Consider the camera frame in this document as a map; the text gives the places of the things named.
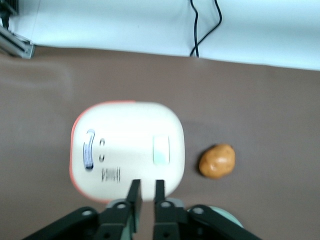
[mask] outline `power cord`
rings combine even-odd
[[[199,50],[198,50],[199,44],[201,44],[206,39],[206,37],[208,37],[214,30],[217,29],[217,27],[219,27],[219,25],[222,22],[222,13],[221,13],[220,7],[218,5],[218,0],[214,0],[215,7],[216,7],[218,14],[219,14],[219,22],[210,31],[208,31],[207,34],[204,35],[201,38],[201,40],[198,42],[197,41],[198,12],[194,6],[193,0],[190,0],[190,3],[191,3],[193,10],[195,11],[195,15],[196,15],[196,18],[194,20],[194,31],[193,31],[193,33],[194,33],[194,47],[193,47],[192,51],[190,52],[190,57],[192,57],[194,55],[194,52],[196,52],[196,57],[198,58],[199,57]]]
[[[198,58],[199,57],[199,51],[198,51],[198,40],[197,40],[197,24],[198,24],[198,16],[199,16],[199,14],[198,14],[197,9],[194,6],[194,1],[193,0],[190,0],[190,4],[191,4],[191,7],[192,7],[192,9],[193,9],[193,11],[195,13],[194,28],[193,28],[194,48],[192,50],[192,54],[195,51],[196,57]]]

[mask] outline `white backdrop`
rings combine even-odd
[[[213,0],[193,0],[198,39],[218,22]],[[219,0],[223,21],[201,58],[320,70],[319,0]],[[10,30],[36,45],[188,56],[189,0],[20,0]]]

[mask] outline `brown potato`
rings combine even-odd
[[[206,151],[199,162],[200,172],[211,179],[230,174],[236,162],[236,153],[229,144],[218,144]]]

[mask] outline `screw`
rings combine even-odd
[[[125,204],[120,203],[119,205],[116,206],[117,209],[124,209],[126,207]]]
[[[160,206],[161,206],[162,208],[169,208],[169,207],[171,206],[171,204],[170,204],[169,202],[167,202],[167,201],[164,201],[164,202],[162,202],[162,203],[160,204]]]
[[[82,216],[88,216],[88,215],[91,215],[91,214],[92,214],[91,210],[86,210],[86,211],[82,212]]]
[[[201,207],[195,207],[192,209],[195,214],[203,214],[205,211]]]

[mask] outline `brown mat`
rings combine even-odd
[[[46,47],[0,55],[1,239],[105,207],[73,187],[69,154],[77,116],[109,100],[159,102],[180,118],[185,175],[171,197],[223,208],[262,239],[319,239],[320,72]],[[233,173],[202,177],[198,155],[221,142],[235,148]],[[151,239],[152,221],[145,203],[135,239]]]

